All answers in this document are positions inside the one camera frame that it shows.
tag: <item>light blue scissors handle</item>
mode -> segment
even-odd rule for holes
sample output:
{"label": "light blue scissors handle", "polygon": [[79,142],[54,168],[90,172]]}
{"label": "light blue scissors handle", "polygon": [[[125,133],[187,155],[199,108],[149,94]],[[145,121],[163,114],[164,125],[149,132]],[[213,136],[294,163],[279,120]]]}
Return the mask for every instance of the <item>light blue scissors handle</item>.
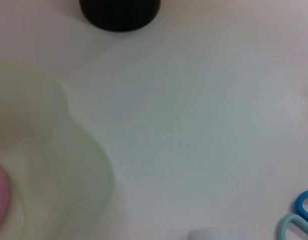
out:
{"label": "light blue scissors handle", "polygon": [[308,221],[308,212],[303,207],[303,202],[305,199],[308,198],[308,190],[305,192],[302,192],[295,201],[295,212],[300,215],[302,218],[304,218],[306,221]]}
{"label": "light blue scissors handle", "polygon": [[300,229],[302,229],[308,235],[308,222],[296,214],[290,214],[285,216],[278,225],[277,228],[277,240],[287,240],[286,239],[286,229],[290,223],[295,224]]}

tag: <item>white table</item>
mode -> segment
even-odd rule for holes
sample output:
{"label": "white table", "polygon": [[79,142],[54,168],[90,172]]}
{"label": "white table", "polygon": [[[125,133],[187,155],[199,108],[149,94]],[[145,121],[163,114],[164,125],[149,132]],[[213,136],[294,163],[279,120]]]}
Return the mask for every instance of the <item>white table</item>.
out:
{"label": "white table", "polygon": [[1,58],[58,76],[111,156],[100,240],[272,240],[308,189],[308,0],[162,0],[130,33],[77,0],[0,0]]}

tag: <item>pink object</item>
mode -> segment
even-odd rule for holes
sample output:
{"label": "pink object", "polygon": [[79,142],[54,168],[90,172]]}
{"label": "pink object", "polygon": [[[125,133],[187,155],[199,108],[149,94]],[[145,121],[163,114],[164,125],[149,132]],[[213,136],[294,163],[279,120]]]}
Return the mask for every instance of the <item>pink object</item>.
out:
{"label": "pink object", "polygon": [[10,183],[9,179],[0,165],[0,224],[7,214],[10,203]]}

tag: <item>scissors handle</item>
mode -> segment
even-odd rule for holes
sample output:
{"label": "scissors handle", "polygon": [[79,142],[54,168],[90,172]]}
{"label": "scissors handle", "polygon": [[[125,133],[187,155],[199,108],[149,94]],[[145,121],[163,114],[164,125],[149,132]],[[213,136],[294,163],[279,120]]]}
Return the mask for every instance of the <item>scissors handle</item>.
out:
{"label": "scissors handle", "polygon": [[308,212],[305,211],[304,207],[303,207],[303,202],[305,199],[308,198],[308,190],[301,193],[296,201],[295,201],[295,205],[294,205],[294,208],[295,208],[295,212],[300,215],[302,218],[304,218],[306,221],[308,221]]}
{"label": "scissors handle", "polygon": [[302,229],[308,235],[308,222],[302,217],[296,214],[289,214],[285,216],[278,225],[277,228],[277,240],[287,240],[286,239],[286,229],[289,223],[293,223]]}

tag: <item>black round object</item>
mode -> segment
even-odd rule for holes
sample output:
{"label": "black round object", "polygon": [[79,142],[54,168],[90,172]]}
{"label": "black round object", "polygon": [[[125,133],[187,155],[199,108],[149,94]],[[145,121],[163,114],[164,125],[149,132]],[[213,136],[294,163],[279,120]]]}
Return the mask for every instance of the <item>black round object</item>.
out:
{"label": "black round object", "polygon": [[150,23],[161,0],[79,0],[85,17],[95,26],[113,32],[127,32]]}

